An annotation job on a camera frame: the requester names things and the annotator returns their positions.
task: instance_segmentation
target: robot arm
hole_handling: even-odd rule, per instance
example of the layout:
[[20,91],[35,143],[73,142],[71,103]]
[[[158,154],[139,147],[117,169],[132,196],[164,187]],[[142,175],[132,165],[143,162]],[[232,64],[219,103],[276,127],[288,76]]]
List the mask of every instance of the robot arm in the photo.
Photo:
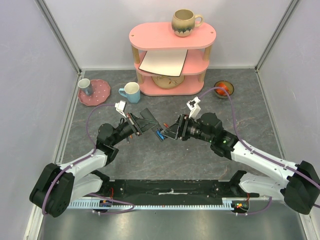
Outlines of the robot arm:
[[[176,123],[162,130],[161,134],[174,140],[186,141],[189,138],[195,138],[210,143],[211,150],[218,156],[246,164],[267,175],[256,176],[245,171],[238,171],[238,175],[241,175],[239,186],[243,191],[284,200],[295,211],[309,214],[320,191],[309,181],[286,167],[304,173],[315,182],[320,183],[314,167],[306,161],[302,161],[300,164],[285,161],[243,141],[252,150],[247,149],[236,135],[224,130],[221,120],[217,118],[215,113],[204,113],[195,120],[200,111],[199,102],[197,97],[189,101],[187,106],[190,109],[190,115],[181,114]],[[285,167],[268,161],[253,152],[269,157]]]
[[[58,217],[70,202],[87,194],[102,191],[105,185],[108,185],[109,177],[97,169],[110,164],[115,159],[119,151],[114,147],[116,144],[132,134],[141,136],[149,129],[160,141],[164,140],[160,134],[163,129],[147,108],[140,112],[140,118],[132,113],[125,114],[125,106],[124,101],[115,104],[116,110],[124,117],[122,123],[117,127],[109,123],[99,127],[94,154],[90,151],[71,162],[62,165],[50,163],[44,168],[30,194],[29,200],[32,203],[41,208],[53,180],[63,169],[71,165],[71,168],[61,175],[53,187],[46,203],[45,211],[53,217]],[[83,158],[87,159],[73,166],[73,163]]]

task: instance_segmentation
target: shelf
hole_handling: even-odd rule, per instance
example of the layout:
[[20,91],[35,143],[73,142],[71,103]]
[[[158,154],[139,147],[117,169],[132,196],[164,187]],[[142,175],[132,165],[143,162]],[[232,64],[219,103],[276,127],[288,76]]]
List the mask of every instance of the shelf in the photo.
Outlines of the shelf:
[[197,94],[204,87],[204,82],[198,81],[199,75],[188,75],[184,81],[170,89],[158,87],[151,76],[143,76],[143,84],[140,84],[140,91],[148,96],[174,96],[174,95],[193,95]]
[[171,22],[148,22],[134,27],[129,39],[136,49],[148,51],[158,49],[204,49],[216,39],[215,29],[207,23],[195,27],[186,37],[175,35]]
[[[139,69],[142,60],[144,59],[146,52],[141,52],[140,63],[135,63],[134,67],[138,71],[138,73],[144,76],[157,76],[158,74],[153,74],[147,71],[142,71]],[[204,61],[204,52],[198,49],[188,50],[186,55],[186,59],[183,65],[181,75],[196,75],[203,73],[209,66],[209,61]]]

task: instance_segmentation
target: beige mug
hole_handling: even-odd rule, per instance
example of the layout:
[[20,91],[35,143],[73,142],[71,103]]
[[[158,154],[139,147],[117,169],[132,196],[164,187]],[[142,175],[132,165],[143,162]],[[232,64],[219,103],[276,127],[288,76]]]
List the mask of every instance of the beige mug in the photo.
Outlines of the beige mug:
[[[196,24],[196,19],[201,18],[201,21]],[[174,33],[179,37],[186,37],[191,34],[195,27],[201,26],[204,22],[204,17],[201,14],[194,14],[191,10],[180,9],[173,15],[171,26]]]

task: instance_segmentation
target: wall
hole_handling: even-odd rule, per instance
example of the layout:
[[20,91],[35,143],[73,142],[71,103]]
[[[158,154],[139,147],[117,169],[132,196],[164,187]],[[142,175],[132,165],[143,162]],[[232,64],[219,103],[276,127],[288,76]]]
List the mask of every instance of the wall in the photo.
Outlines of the wall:
[[308,161],[320,176],[319,9],[318,0],[299,3],[260,76],[286,159]]
[[33,0],[0,1],[0,239],[22,239],[77,74]]
[[45,0],[81,68],[133,68],[130,30],[170,22],[178,9],[202,14],[216,32],[211,67],[252,67],[290,0]]

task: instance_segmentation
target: cup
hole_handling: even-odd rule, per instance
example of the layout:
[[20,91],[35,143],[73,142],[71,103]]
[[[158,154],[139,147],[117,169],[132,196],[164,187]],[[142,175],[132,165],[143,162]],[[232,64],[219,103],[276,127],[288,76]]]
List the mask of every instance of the cup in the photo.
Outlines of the cup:
[[130,103],[137,104],[140,100],[140,86],[136,82],[129,82],[124,88],[119,89],[119,94],[127,98]]
[[[201,18],[199,23],[196,23],[197,18]],[[201,14],[195,15],[191,10],[180,9],[174,13],[171,26],[175,35],[186,37],[195,27],[199,27],[203,23],[204,17]]]
[[83,78],[78,82],[78,87],[85,93],[85,95],[90,96],[94,93],[92,89],[91,82],[88,78]]

